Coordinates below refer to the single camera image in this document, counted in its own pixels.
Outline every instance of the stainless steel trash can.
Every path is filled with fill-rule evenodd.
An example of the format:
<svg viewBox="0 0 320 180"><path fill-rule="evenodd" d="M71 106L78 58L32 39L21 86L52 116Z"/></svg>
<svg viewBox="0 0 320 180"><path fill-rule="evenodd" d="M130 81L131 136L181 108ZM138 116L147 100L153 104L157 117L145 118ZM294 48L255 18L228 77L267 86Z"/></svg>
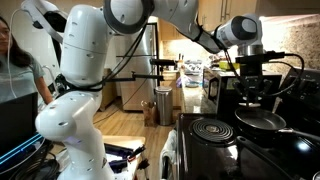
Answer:
<svg viewBox="0 0 320 180"><path fill-rule="evenodd" d="M172 88L170 86L158 86L155 88L159 125L167 126L172 124Z"/></svg>

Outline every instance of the wooden cabinet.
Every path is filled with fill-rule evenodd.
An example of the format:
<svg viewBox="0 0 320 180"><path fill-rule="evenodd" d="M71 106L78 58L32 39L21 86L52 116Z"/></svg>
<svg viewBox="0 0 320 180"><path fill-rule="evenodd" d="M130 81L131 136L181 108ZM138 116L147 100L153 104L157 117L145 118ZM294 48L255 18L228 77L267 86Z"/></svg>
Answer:
<svg viewBox="0 0 320 180"><path fill-rule="evenodd" d="M222 0L199 0L198 22L207 31L214 30L222 23Z"/></svg>
<svg viewBox="0 0 320 180"><path fill-rule="evenodd" d="M198 21L207 31L226 23L234 16L254 13L257 0L199 0Z"/></svg>
<svg viewBox="0 0 320 180"><path fill-rule="evenodd" d="M260 16L319 14L319 0L258 0L256 13Z"/></svg>
<svg viewBox="0 0 320 180"><path fill-rule="evenodd" d="M174 109L181 109L181 88L177 88L176 81L180 77L179 72L163 72L164 81L160 86L170 86L172 88L172 105Z"/></svg>
<svg viewBox="0 0 320 180"><path fill-rule="evenodd" d="M162 41L170 41L170 40L178 40L178 39L186 39L183 35L181 35L172 24L159 19L160 26L160 40Z"/></svg>

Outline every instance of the pot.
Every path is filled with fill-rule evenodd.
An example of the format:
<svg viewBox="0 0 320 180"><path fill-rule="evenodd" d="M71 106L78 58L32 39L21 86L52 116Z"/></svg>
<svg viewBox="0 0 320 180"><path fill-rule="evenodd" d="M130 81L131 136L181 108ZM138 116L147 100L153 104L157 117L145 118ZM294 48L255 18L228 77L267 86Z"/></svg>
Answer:
<svg viewBox="0 0 320 180"><path fill-rule="evenodd" d="M255 107L241 107L235 111L235 115L241 124L251 127L259 134L291 133L320 142L319 136L285 128L286 121L281 116L267 110Z"/></svg>

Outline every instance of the blue light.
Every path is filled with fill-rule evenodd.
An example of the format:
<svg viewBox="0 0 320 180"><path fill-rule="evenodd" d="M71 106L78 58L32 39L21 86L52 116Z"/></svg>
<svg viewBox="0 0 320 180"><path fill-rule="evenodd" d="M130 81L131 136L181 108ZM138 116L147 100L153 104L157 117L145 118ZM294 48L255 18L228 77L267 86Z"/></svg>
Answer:
<svg viewBox="0 0 320 180"><path fill-rule="evenodd" d="M22 144L20 144L16 148L12 149L8 153L4 154L3 156L0 157L0 160L2 160L2 161L0 161L0 164L4 163L5 161L10 159L14 155L16 155L19 152L23 151L26 147L30 146L31 144L33 144L34 142L39 140L41 137L42 136L40 134L36 134L32 138L28 139L27 141L23 142Z"/></svg>

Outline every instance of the pan handle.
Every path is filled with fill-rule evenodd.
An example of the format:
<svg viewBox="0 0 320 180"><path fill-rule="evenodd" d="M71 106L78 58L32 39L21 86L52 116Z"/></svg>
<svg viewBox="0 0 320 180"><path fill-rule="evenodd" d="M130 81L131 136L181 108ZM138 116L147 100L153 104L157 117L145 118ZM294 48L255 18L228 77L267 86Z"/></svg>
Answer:
<svg viewBox="0 0 320 180"><path fill-rule="evenodd" d="M312 140L315 140L317 142L320 142L320 137L319 136L316 136L316 135L313 135L313 134L309 134L309 133L305 133L305 132L301 132L301 131L296 131L296 130L293 130L291 128L284 128L284 129L280 129L278 131L282 132L282 133L293 133L293 134L296 134L296 135L299 135L299 136L302 136L302 137L305 137L305 138L312 139Z"/></svg>

